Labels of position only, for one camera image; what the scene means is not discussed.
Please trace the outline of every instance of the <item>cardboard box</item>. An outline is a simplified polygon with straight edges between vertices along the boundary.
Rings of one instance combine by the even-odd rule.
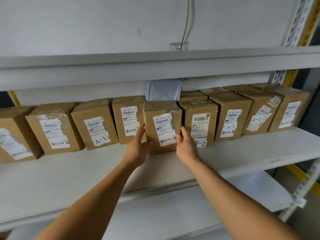
[[[226,86],[224,88],[226,88],[228,90],[231,90],[236,94],[238,94],[238,92],[240,92],[240,91],[252,91],[252,90],[257,90],[258,89],[258,88],[253,88],[253,87],[251,87],[249,85],[246,85],[246,84]]]
[[[266,90],[241,91],[239,95],[253,101],[242,134],[267,132],[283,96]]]
[[[134,139],[137,129],[144,122],[144,96],[116,97],[112,101],[115,124],[120,144],[129,143]]]
[[[208,96],[203,94],[202,92],[199,92],[198,90],[194,91],[181,91],[180,95],[180,101],[182,100],[193,100],[193,99],[207,99]]]
[[[45,154],[75,152],[84,144],[71,117],[75,103],[41,104],[26,116]]]
[[[119,142],[107,98],[76,105],[71,116],[87,150]]]
[[[290,130],[305,106],[310,95],[309,92],[282,86],[268,88],[268,91],[283,96],[268,132]]]
[[[205,89],[200,89],[199,91],[207,96],[210,96],[213,94],[225,94],[225,93],[232,94],[232,93],[234,93],[233,91],[230,91],[230,90],[228,90],[226,88],[222,88],[222,87],[205,88]]]
[[[0,163],[38,159],[43,150],[25,115],[34,106],[0,109]]]
[[[198,148],[211,146],[214,143],[218,105],[202,100],[179,101],[182,108],[183,124],[196,141]]]
[[[143,103],[146,140],[153,141],[149,154],[173,152],[177,149],[176,134],[181,132],[182,110],[175,101]]]
[[[215,142],[241,137],[252,101],[236,94],[211,95],[210,100],[218,104],[218,122]]]
[[[262,82],[262,83],[252,83],[252,84],[248,84],[250,87],[253,88],[258,88],[258,89],[266,89],[266,88],[272,88],[274,86],[279,86],[279,85],[275,85],[275,84],[271,84],[270,82]]]

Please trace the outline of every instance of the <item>white wall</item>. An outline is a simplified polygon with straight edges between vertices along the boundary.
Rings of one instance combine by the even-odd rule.
[[[236,75],[189,78],[183,83],[183,90],[228,86],[234,84],[264,83],[268,72]],[[92,85],[77,85],[50,88],[35,88],[15,91],[22,105],[37,105],[58,102],[90,101],[102,98],[144,95],[144,81],[114,82]]]
[[[191,0],[189,50],[278,47],[297,1]],[[0,55],[169,51],[186,11],[187,0],[0,0]]]

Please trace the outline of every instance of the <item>wire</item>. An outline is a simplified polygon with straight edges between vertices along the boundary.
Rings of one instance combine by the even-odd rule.
[[[188,20],[189,20],[189,4],[190,4],[190,0],[188,0],[188,7],[186,8],[186,27],[184,28],[184,33],[182,36],[182,41],[181,41],[181,51],[182,51],[182,45],[183,45],[183,40],[184,40],[184,36],[186,35],[186,31],[187,31],[187,26],[188,26]]]

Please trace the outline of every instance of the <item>shelf board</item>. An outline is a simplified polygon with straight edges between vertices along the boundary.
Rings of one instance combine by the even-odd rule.
[[[320,67],[320,46],[0,57],[0,87],[5,91],[315,67]]]
[[[224,178],[320,157],[320,137],[293,128],[243,136],[198,150]],[[54,219],[100,182],[122,160],[126,145],[114,144],[0,164],[0,231]],[[148,156],[128,179],[120,202],[197,186],[176,153]]]
[[[292,202],[291,194],[264,171],[228,181],[271,211],[284,209]],[[21,226],[8,240],[22,236],[25,240],[35,239],[49,224],[50,221]],[[196,186],[119,203],[103,239],[180,239],[221,227],[205,194]]]

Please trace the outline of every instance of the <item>forearm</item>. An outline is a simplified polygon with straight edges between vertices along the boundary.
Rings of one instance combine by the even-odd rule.
[[[57,218],[38,240],[100,240],[134,169],[135,167],[122,161],[109,175]]]
[[[187,167],[234,239],[300,239],[273,213],[202,161],[192,160]]]

